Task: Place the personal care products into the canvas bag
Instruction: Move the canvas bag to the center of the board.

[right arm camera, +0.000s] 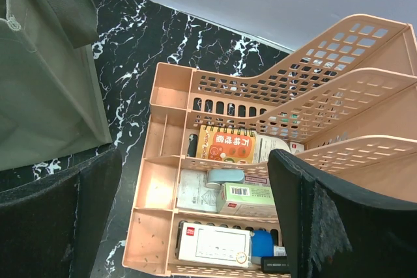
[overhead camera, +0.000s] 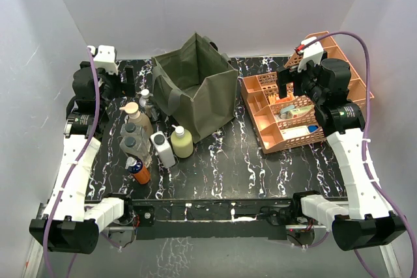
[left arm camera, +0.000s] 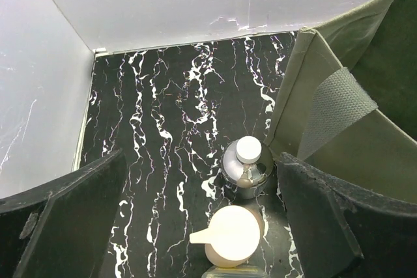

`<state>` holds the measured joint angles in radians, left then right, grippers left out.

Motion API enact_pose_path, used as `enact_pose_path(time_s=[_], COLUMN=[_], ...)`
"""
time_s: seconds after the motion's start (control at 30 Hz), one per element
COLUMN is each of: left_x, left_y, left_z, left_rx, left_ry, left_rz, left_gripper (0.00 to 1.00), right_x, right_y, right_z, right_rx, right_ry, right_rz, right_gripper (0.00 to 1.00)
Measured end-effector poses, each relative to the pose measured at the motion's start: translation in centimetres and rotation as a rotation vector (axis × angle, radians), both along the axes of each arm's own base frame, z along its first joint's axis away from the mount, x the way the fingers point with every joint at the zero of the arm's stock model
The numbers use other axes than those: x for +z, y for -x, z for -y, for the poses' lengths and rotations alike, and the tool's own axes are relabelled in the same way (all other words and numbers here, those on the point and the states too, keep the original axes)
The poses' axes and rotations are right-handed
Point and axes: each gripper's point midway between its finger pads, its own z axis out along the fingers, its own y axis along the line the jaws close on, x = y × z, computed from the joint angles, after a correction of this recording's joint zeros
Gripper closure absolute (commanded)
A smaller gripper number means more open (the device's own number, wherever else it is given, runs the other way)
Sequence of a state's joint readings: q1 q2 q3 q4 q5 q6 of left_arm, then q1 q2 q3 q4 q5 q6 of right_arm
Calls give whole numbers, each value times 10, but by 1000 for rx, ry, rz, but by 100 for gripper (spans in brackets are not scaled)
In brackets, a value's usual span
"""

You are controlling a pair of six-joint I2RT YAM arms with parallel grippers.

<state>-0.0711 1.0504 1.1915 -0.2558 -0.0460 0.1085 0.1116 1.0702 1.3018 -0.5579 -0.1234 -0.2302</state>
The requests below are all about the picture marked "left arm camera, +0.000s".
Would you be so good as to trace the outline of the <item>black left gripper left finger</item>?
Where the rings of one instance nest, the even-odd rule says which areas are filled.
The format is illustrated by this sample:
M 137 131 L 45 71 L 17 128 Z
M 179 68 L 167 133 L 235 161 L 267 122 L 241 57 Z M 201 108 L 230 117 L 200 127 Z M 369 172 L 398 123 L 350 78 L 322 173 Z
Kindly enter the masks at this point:
M 1 199 L 2 277 L 98 277 L 127 175 L 117 150 Z

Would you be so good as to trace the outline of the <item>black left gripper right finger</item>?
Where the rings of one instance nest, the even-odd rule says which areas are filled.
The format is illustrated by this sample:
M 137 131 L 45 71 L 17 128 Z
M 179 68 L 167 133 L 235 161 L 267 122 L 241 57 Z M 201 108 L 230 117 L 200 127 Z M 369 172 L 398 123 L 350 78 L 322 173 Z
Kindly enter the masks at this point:
M 278 184 L 305 277 L 415 277 L 416 205 L 284 152 Z

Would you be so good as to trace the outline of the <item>beige pump lotion bottle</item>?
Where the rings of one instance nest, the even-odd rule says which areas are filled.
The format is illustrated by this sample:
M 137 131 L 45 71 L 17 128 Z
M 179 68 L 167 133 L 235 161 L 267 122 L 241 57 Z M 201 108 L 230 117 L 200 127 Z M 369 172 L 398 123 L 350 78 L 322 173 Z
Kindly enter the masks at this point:
M 263 237 L 260 215 L 237 205 L 225 206 L 212 216 L 207 228 L 190 234 L 191 244 L 202 244 L 208 260 L 221 268 L 247 261 Z

